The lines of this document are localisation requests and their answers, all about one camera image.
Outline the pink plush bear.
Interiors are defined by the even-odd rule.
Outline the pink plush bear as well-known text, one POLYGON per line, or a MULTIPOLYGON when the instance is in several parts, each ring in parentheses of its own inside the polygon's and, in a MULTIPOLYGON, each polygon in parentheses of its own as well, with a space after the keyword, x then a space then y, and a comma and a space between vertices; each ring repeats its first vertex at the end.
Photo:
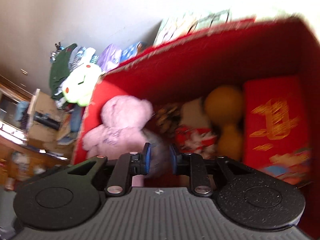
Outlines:
POLYGON ((87 158, 96 155, 116 160, 124 153, 142 152, 145 143, 152 146, 151 167, 148 175, 133 177, 133 186, 143 186, 144 180, 163 175, 169 165, 169 152, 164 140, 145 128, 153 116, 151 102, 130 95, 108 100, 101 110, 102 124, 87 132, 82 148, 87 158))

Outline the cardboard box on floor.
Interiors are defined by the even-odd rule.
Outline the cardboard box on floor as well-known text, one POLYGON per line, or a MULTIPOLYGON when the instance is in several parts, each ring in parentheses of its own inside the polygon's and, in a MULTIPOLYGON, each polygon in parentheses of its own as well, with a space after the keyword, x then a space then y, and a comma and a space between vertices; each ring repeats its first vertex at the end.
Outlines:
POLYGON ((49 95, 37 89, 27 114, 28 145, 64 155, 72 152, 73 144, 59 144, 59 140, 70 132, 70 115, 57 109, 55 101, 49 95))

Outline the red cardboard box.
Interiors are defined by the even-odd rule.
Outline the red cardboard box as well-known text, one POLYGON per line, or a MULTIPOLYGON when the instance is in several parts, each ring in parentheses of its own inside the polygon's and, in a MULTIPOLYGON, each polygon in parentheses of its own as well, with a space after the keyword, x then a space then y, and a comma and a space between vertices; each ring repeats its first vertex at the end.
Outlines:
POLYGON ((110 98, 129 94, 156 105, 189 101, 214 87, 298 74, 309 117, 313 163, 319 188, 319 40, 300 18, 244 20, 223 24, 147 49, 106 74, 86 108, 81 133, 100 124, 110 98))

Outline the bright green frog plush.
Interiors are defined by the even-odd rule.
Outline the bright green frog plush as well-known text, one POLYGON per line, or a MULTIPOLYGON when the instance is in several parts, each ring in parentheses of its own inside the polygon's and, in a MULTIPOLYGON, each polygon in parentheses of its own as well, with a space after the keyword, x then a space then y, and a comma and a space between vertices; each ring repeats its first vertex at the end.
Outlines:
POLYGON ((66 101, 81 107, 88 106, 101 74, 101 68, 93 63, 84 63, 73 70, 62 84, 66 101))

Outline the purple plastic pouch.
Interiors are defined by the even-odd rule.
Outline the purple plastic pouch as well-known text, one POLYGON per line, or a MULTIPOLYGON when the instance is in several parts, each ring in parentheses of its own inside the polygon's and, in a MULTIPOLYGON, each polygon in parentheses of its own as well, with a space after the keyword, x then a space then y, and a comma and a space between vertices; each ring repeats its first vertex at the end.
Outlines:
POLYGON ((100 67, 103 74, 117 68, 120 64, 122 50, 114 45, 108 45, 105 50, 99 55, 97 65, 100 67))

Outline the blue white patterned cloth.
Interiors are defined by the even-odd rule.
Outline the blue white patterned cloth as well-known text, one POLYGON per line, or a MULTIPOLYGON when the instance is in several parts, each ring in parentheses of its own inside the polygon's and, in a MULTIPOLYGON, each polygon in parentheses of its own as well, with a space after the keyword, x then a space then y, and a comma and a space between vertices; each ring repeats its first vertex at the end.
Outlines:
POLYGON ((125 50, 121 52, 121 57, 120 57, 120 63, 127 61, 141 52, 143 52, 147 47, 147 44, 145 42, 137 42, 129 47, 127 47, 125 50))

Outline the dark green garment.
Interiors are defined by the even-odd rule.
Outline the dark green garment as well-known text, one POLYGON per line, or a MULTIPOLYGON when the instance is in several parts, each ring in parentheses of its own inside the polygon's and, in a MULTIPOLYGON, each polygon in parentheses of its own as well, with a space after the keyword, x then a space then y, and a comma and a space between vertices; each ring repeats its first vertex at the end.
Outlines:
POLYGON ((49 88, 51 91, 51 98, 54 99, 61 83, 69 76, 70 70, 68 67, 69 59, 72 51, 77 47, 76 43, 69 45, 67 48, 61 50, 55 57, 55 61, 50 68, 49 88))

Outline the green cartoon bed sheet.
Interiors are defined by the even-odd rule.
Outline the green cartoon bed sheet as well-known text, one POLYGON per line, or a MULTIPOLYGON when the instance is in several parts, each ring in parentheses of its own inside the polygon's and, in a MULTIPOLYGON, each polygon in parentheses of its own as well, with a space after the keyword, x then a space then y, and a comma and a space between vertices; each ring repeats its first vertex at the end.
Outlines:
POLYGON ((185 13, 176 17, 164 18, 158 29, 153 46, 167 43, 177 38, 210 28, 212 26, 227 23, 231 20, 229 9, 208 13, 185 13))

